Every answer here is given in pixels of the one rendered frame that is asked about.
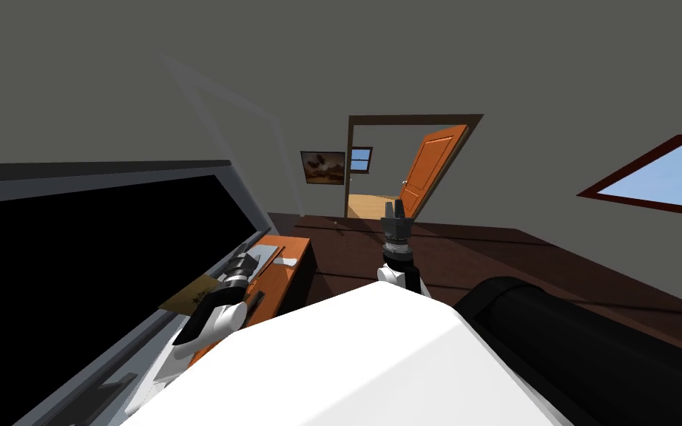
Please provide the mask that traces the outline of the orange wooden desk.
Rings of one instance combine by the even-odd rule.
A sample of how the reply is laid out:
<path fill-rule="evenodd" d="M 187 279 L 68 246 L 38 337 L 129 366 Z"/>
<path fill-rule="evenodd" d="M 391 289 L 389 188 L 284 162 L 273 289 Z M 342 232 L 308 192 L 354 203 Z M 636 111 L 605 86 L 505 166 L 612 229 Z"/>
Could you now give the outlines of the orange wooden desk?
<path fill-rule="evenodd" d="M 317 267 L 308 238 L 269 234 L 257 244 L 277 249 L 260 267 L 248 288 L 248 300 L 259 292 L 263 292 L 263 298 L 251 310 L 243 325 L 245 328 L 302 308 Z"/>

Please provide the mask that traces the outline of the black screen with grey frame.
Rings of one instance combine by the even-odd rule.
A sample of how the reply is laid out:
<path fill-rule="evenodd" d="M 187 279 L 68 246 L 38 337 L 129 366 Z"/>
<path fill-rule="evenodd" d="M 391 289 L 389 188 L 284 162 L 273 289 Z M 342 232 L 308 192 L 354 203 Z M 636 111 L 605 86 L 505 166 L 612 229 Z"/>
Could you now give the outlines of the black screen with grey frame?
<path fill-rule="evenodd" d="M 120 393 L 161 306 L 270 229 L 228 160 L 0 163 L 0 426 Z"/>

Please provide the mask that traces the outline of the orange door leaf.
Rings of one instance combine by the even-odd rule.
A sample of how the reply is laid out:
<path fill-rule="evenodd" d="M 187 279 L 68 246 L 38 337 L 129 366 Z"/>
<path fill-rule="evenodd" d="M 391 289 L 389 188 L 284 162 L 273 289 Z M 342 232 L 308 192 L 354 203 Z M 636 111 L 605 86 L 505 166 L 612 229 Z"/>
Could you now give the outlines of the orange door leaf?
<path fill-rule="evenodd" d="M 399 196 L 406 217 L 413 217 L 424 205 L 425 195 L 468 129 L 467 125 L 452 126 L 424 137 Z"/>

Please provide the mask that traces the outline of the small dark-framed window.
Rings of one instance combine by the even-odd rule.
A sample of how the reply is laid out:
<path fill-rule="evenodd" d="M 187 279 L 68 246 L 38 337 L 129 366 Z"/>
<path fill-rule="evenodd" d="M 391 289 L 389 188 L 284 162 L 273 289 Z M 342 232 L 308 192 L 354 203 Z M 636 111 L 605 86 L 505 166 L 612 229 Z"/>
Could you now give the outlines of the small dark-framed window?
<path fill-rule="evenodd" d="M 372 147 L 353 146 L 350 154 L 350 173 L 368 174 L 371 165 Z"/>

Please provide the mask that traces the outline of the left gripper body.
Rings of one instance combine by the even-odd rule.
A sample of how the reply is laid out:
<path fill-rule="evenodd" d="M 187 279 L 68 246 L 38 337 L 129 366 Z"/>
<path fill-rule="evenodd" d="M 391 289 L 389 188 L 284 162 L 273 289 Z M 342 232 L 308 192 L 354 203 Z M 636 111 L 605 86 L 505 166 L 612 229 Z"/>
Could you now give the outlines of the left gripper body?
<path fill-rule="evenodd" d="M 232 274 L 253 274 L 260 268 L 260 254 L 254 257 L 244 248 L 230 258 L 230 273 Z"/>

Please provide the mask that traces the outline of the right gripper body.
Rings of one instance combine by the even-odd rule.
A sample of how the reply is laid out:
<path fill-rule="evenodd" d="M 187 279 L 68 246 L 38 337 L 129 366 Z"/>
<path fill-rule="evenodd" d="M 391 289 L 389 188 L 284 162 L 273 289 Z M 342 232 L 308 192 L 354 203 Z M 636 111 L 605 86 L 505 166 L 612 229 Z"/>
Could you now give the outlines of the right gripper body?
<path fill-rule="evenodd" d="M 410 238 L 412 217 L 382 217 L 380 219 L 385 238 Z"/>

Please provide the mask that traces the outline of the grey flat sheet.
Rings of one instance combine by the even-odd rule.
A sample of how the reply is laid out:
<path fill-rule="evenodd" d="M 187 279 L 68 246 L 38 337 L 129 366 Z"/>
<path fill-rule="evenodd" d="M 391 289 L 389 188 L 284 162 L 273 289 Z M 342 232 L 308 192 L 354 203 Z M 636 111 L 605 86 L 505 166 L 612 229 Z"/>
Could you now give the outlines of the grey flat sheet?
<path fill-rule="evenodd" d="M 256 244 L 252 246 L 247 253 L 254 258 L 258 264 L 249 280 L 253 280 L 261 272 L 263 272 L 272 262 L 275 256 L 283 249 L 283 246 Z"/>

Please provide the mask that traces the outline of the olive brown flat book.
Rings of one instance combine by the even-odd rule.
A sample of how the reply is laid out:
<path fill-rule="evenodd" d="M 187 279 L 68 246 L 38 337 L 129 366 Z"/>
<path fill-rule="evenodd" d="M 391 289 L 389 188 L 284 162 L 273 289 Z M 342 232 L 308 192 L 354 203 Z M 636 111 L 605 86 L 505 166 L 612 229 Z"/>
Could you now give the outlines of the olive brown flat book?
<path fill-rule="evenodd" d="M 202 299 L 220 284 L 218 280 L 203 274 L 166 300 L 159 309 L 190 316 Z"/>

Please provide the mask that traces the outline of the brown framed wall picture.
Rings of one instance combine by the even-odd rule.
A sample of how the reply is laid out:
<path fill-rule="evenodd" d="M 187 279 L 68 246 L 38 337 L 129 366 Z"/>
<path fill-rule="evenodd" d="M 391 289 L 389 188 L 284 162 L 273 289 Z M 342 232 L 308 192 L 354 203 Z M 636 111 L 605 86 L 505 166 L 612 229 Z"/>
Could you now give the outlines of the brown framed wall picture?
<path fill-rule="evenodd" d="M 344 152 L 301 151 L 307 184 L 343 185 L 345 182 Z"/>

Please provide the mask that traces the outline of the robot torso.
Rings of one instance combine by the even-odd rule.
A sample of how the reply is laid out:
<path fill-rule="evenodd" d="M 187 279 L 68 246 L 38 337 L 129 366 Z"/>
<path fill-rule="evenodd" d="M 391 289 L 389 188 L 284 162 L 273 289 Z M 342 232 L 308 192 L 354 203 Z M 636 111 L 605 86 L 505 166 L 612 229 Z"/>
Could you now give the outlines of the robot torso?
<path fill-rule="evenodd" d="M 229 335 L 121 426 L 572 426 L 452 307 L 372 283 Z"/>

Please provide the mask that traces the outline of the large red-brown framed window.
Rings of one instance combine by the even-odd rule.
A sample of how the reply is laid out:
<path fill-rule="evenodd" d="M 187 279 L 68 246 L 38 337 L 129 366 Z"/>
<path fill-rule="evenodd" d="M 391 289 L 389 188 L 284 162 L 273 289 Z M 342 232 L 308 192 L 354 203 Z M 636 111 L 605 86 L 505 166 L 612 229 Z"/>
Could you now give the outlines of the large red-brown framed window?
<path fill-rule="evenodd" d="M 579 195 L 682 214 L 682 135 L 670 138 Z"/>

